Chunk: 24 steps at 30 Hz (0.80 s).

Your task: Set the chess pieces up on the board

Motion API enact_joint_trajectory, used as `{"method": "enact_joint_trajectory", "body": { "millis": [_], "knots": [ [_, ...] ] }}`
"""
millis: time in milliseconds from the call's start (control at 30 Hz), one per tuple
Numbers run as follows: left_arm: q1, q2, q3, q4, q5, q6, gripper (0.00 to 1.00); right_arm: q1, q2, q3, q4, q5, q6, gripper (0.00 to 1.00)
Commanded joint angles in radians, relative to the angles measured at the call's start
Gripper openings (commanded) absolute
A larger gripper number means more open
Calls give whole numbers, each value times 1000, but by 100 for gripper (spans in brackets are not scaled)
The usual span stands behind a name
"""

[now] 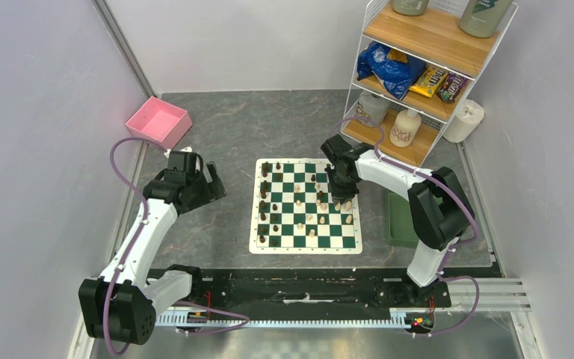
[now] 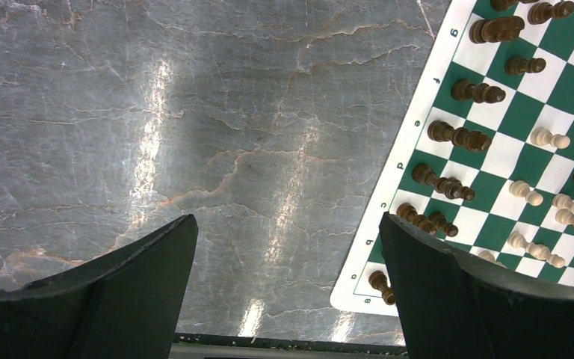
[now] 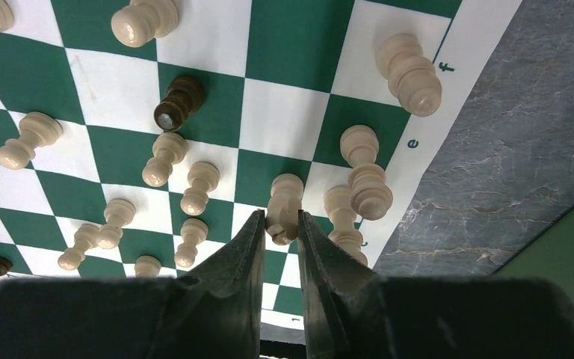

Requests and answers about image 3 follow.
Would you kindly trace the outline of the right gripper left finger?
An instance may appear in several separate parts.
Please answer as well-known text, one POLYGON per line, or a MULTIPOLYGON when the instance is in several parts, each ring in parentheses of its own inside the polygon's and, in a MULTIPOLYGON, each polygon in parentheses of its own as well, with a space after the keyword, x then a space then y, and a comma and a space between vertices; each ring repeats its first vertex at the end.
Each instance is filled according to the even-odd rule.
POLYGON ((256 358, 265 214, 181 277, 0 282, 0 358, 256 358))

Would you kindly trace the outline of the light chess bishop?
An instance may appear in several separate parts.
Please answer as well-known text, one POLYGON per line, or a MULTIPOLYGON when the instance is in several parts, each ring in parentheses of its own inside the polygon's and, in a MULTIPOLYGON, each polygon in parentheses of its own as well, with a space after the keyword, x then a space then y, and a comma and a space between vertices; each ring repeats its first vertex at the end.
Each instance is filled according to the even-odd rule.
POLYGON ((276 245, 289 245, 296 239, 302 197, 303 182, 294 174, 280 174, 271 183, 265 229, 276 245))

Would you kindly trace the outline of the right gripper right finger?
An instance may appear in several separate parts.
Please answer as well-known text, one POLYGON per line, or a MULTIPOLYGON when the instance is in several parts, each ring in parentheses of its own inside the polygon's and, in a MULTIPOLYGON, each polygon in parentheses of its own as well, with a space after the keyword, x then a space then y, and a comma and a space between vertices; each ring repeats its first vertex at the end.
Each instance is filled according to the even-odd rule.
POLYGON ((574 358, 574 305, 536 277, 378 274, 298 213, 308 358, 574 358))

